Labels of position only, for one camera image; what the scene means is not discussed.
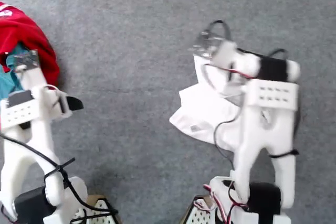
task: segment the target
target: gray carpet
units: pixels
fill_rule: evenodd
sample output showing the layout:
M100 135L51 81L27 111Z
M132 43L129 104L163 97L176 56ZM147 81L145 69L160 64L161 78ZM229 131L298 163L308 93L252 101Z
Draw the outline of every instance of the gray carpet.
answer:
M54 124L57 154L76 157L69 174L107 195L124 223L177 223L205 193L203 183L229 172L214 146L168 121L177 92L196 83L187 49L197 33L224 18L244 49L286 48L302 67L301 155L288 214L295 224L335 223L336 0L2 1L41 26L58 55L61 87L84 102ZM273 177L262 153L252 178ZM41 180L34 166L25 189Z

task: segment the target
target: teal cloth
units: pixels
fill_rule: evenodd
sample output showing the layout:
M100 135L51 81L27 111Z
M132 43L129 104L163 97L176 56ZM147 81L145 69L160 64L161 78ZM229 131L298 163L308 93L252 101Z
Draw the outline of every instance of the teal cloth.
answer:
M0 100L7 98L11 91L23 89L14 72L14 55L27 52L29 52L29 50L22 43L18 43L13 51L8 54L6 59L6 65L10 68L10 71L5 73L4 69L0 67Z

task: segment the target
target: crumpled white fabric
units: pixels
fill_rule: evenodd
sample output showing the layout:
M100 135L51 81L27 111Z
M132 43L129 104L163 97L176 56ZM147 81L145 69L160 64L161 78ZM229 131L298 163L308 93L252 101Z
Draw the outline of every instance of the crumpled white fabric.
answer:
M231 92L238 94L240 89L233 90ZM169 121L184 134L211 144L214 144L213 134L217 124L233 119L240 110L203 83L181 90L179 94L181 107ZM240 116L236 121L219 127L216 137L220 148L233 152L238 148L239 125Z

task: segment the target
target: white 3d-printed part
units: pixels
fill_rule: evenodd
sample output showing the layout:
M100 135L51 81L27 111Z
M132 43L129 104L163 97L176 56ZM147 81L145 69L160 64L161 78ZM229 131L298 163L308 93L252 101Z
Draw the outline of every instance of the white 3d-printed part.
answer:
M108 205L106 204L105 200L99 199L95 205L96 208L101 209L109 209ZM107 214L107 212L99 212L99 211L92 211L90 209L86 209L87 217L93 216L93 215L99 215L99 214ZM81 218L85 216L85 212L83 209L79 209L77 213L74 216L74 219ZM75 221L73 224L80 224L82 221ZM92 218L88 219L86 221L86 224L116 224L112 216L105 216L105 217L98 217L98 218Z
M38 100L31 100L1 111L1 128L6 129L40 117Z
M186 224L214 224L216 211L205 212L196 207L190 212Z
M246 105L297 110L299 86L290 82L250 80L245 96Z

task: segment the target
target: red cloth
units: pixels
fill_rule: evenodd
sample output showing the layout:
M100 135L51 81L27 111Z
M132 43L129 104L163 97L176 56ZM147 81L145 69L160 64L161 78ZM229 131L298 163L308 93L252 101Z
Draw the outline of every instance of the red cloth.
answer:
M6 52L11 52L18 42L29 50L37 49L40 67L49 84L56 85L59 68L55 52L43 31L24 12L0 2L0 64L5 72Z

